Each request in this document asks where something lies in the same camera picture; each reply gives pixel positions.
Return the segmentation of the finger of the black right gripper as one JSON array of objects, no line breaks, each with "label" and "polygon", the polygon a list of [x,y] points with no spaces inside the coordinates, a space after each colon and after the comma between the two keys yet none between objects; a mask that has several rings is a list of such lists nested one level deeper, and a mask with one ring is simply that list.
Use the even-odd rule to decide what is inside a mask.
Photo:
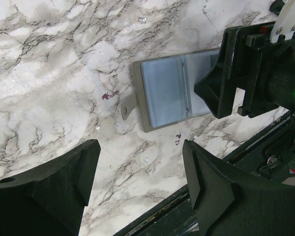
[{"label": "finger of the black right gripper", "polygon": [[205,102],[216,118],[231,115],[236,86],[230,79],[233,66],[234,37],[230,29],[224,31],[216,63],[194,87],[194,92]]}]

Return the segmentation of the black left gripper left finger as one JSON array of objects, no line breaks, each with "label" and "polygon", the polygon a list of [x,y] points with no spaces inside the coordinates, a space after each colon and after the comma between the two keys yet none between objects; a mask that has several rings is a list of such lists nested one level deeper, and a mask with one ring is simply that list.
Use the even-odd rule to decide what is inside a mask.
[{"label": "black left gripper left finger", "polygon": [[0,236],[77,236],[100,155],[97,140],[0,180]]}]

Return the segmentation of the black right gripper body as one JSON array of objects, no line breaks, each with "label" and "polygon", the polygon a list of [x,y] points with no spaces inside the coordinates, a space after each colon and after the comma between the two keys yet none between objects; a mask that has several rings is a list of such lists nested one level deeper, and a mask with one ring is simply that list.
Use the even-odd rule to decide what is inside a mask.
[{"label": "black right gripper body", "polygon": [[257,33],[247,35],[244,48],[248,58],[243,64],[249,69],[242,106],[238,114],[254,118],[278,107],[295,114],[295,31],[287,40],[280,35],[270,42],[274,23],[257,25]]}]

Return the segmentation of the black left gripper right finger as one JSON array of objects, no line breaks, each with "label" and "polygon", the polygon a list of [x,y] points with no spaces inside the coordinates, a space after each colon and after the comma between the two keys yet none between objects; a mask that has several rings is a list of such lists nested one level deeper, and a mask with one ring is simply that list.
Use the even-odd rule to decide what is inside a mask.
[{"label": "black left gripper right finger", "polygon": [[295,186],[247,173],[197,143],[182,149],[202,236],[295,236]]}]

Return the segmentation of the grey leather card holder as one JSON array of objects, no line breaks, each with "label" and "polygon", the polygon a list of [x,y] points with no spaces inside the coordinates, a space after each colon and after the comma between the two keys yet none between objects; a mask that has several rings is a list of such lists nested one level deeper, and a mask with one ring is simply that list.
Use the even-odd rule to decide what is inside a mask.
[{"label": "grey leather card holder", "polygon": [[143,131],[148,133],[210,114],[194,86],[210,72],[218,54],[215,48],[133,62],[135,91],[121,103],[123,120],[138,108]]}]

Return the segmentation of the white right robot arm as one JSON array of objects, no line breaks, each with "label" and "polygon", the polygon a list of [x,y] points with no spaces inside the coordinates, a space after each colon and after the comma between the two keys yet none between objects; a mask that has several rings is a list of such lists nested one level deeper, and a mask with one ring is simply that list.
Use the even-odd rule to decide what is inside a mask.
[{"label": "white right robot arm", "polygon": [[295,114],[295,0],[277,0],[270,10],[274,22],[227,28],[214,67],[195,85],[216,118],[232,113],[237,89],[245,91],[241,116],[278,107]]}]

